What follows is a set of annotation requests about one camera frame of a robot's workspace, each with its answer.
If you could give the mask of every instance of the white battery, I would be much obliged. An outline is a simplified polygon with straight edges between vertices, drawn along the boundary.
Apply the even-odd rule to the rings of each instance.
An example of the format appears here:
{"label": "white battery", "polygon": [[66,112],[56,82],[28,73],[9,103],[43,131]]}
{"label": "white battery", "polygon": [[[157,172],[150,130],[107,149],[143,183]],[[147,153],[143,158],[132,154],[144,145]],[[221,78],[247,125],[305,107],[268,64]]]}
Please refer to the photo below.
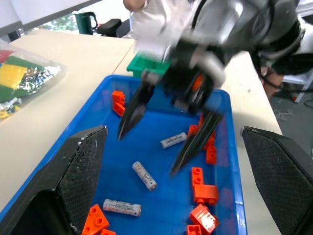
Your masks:
{"label": "white battery", "polygon": [[130,214],[133,216],[140,216],[141,205],[106,199],[103,203],[103,210],[122,214]]}
{"label": "white battery", "polygon": [[147,172],[147,170],[140,162],[135,162],[133,164],[133,169],[141,178],[142,182],[144,182],[148,190],[152,191],[157,187],[157,183],[155,182],[155,180],[151,177],[151,175]]}
{"label": "white battery", "polygon": [[171,138],[165,139],[161,141],[163,148],[168,148],[174,144],[180,143],[182,141],[185,141],[187,139],[186,133],[182,132],[176,136],[173,136]]}

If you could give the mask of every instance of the blue bin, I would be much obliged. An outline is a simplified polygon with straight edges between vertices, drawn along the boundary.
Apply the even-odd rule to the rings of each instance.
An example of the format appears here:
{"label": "blue bin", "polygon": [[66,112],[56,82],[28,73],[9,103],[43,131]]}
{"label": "blue bin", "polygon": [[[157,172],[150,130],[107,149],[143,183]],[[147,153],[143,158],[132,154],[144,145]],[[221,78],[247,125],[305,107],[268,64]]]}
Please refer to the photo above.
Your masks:
{"label": "blue bin", "polygon": [[[193,202],[191,167],[202,167],[204,183],[217,185],[220,199],[216,206],[209,207],[217,216],[220,225],[215,235],[246,235],[246,219],[241,188],[238,156],[229,95],[214,91],[207,105],[224,113],[216,130],[218,163],[205,163],[205,151],[198,154],[181,172],[170,177],[182,143],[162,149],[160,141],[181,132],[188,132],[197,124],[199,116],[192,117],[172,107],[170,99],[156,88],[142,121],[125,137],[117,141],[120,117],[112,110],[112,92],[123,91],[126,104],[140,85],[132,77],[112,75],[100,84],[73,121],[68,125],[53,147],[40,162],[28,180],[7,207],[0,219],[14,203],[32,176],[58,151],[67,137],[91,127],[106,125],[109,135],[106,140],[102,169],[94,204],[102,206],[105,199],[142,205],[140,217],[105,211],[110,230],[118,235],[184,235],[186,226],[192,224],[190,212],[197,205]],[[158,186],[148,191],[132,169],[140,161],[152,175]]]}

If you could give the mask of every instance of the person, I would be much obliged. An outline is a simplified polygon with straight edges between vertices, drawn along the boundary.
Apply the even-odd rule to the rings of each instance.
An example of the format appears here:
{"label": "person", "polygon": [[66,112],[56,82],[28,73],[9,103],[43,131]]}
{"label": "person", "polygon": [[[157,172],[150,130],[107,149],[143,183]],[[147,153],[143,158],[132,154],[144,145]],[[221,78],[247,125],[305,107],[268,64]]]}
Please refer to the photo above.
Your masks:
{"label": "person", "polygon": [[132,15],[132,29],[124,38],[140,39],[165,29],[182,32],[197,10],[199,0],[123,0]]}

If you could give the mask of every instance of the white table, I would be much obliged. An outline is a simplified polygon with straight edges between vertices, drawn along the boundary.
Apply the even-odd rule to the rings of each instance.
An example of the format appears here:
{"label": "white table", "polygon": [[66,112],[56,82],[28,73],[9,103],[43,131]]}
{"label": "white table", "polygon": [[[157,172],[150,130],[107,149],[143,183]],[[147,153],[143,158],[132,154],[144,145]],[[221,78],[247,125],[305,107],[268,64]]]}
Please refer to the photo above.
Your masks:
{"label": "white table", "polygon": [[[72,35],[39,30],[12,44],[63,63],[66,77],[47,93],[0,123],[0,210],[34,170],[91,93],[109,74],[126,71],[133,58],[133,40]],[[223,85],[231,97],[250,235],[280,234],[256,187],[242,126],[281,134],[274,113],[246,53],[226,68]]]}

